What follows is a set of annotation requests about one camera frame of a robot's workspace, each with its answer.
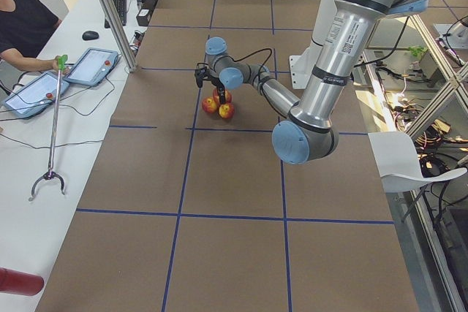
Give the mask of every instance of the keyboard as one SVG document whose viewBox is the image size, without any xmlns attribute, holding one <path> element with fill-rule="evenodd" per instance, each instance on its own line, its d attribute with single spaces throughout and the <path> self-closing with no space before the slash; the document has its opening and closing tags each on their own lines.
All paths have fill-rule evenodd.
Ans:
<svg viewBox="0 0 468 312">
<path fill-rule="evenodd" d="M 120 17 L 120 21 L 122 22 L 122 26 L 125 26 L 127 24 L 127 0 L 113 0 L 113 3 L 116 6 L 116 10 L 118 16 Z M 110 27 L 107 20 L 104 21 L 104 27 Z"/>
</svg>

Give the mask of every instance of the red apple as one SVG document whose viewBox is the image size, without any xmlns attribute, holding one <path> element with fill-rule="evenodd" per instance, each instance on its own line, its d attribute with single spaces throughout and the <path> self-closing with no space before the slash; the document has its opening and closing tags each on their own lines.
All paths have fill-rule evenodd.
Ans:
<svg viewBox="0 0 468 312">
<path fill-rule="evenodd" d="M 204 100 L 202 100 L 202 109 L 203 109 L 203 111 L 205 111 L 207 113 L 214 113 L 214 112 L 216 112 L 216 110 L 218 110 L 218 105 L 214 101 L 214 99 L 210 96 L 210 97 L 204 98 Z"/>
<path fill-rule="evenodd" d="M 226 96 L 226 102 L 231 102 L 233 100 L 233 95 L 226 89 L 224 90 L 224 95 Z M 221 104 L 219 101 L 218 89 L 213 89 L 213 99 L 218 104 Z"/>
<path fill-rule="evenodd" d="M 222 104 L 218 110 L 218 114 L 222 118 L 226 118 L 226 119 L 233 117 L 234 112 L 235 112 L 235 109 L 234 109 L 234 104 L 232 102 L 227 102 L 226 104 Z"/>
</svg>

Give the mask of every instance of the hand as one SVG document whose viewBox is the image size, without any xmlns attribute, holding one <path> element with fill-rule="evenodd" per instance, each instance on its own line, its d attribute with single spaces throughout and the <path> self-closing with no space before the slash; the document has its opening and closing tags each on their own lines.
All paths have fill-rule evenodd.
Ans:
<svg viewBox="0 0 468 312">
<path fill-rule="evenodd" d="M 52 60 L 52 68 L 55 72 L 59 71 L 59 58 L 60 56 L 56 56 L 56 58 Z M 70 72 L 70 69 L 68 67 L 65 67 L 65 69 L 62 71 L 62 74 L 68 75 L 69 72 Z"/>
</svg>

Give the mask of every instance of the black mouse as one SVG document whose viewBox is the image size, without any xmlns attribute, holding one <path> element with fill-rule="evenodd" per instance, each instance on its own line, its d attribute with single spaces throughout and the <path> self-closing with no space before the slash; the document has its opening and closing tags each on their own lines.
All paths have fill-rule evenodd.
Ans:
<svg viewBox="0 0 468 312">
<path fill-rule="evenodd" d="M 93 40 L 93 39 L 98 39 L 99 38 L 99 33 L 95 31 L 86 31 L 83 33 L 83 36 L 81 36 L 83 40 Z"/>
</svg>

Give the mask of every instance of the red object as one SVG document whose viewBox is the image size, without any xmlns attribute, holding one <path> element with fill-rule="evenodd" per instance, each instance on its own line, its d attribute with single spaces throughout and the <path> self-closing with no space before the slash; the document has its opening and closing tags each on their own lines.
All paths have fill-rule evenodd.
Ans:
<svg viewBox="0 0 468 312">
<path fill-rule="evenodd" d="M 226 102 L 231 102 L 233 100 L 233 95 L 226 89 L 224 91 L 224 96 L 226 97 Z M 213 89 L 213 99 L 219 105 L 221 102 L 219 101 L 218 89 Z"/>
<path fill-rule="evenodd" d="M 44 287 L 44 279 L 38 275 L 0 268 L 0 292 L 33 296 Z"/>
<path fill-rule="evenodd" d="M 226 119 L 233 117 L 234 112 L 235 112 L 235 109 L 234 109 L 234 105 L 232 102 L 227 102 L 226 104 L 221 105 L 218 110 L 218 114 L 222 118 L 226 118 Z"/>
<path fill-rule="evenodd" d="M 212 97 L 204 98 L 204 100 L 202 100 L 202 109 L 207 113 L 214 113 L 218 110 L 218 105 Z"/>
</svg>

